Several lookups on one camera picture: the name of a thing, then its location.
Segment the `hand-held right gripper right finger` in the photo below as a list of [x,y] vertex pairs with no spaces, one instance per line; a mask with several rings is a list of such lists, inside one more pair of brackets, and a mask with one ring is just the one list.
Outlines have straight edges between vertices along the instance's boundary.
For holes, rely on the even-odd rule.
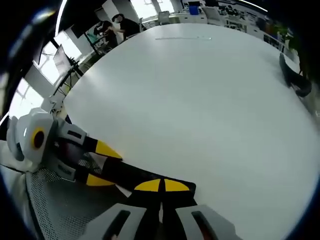
[[205,204],[182,182],[164,179],[164,231],[169,240],[239,240],[235,225]]

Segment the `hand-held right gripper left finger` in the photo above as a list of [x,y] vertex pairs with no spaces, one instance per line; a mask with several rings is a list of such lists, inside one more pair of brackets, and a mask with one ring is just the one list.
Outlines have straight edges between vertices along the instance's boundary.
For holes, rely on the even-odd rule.
[[157,234],[161,179],[137,185],[125,203],[116,203],[90,221],[85,240],[153,240]]

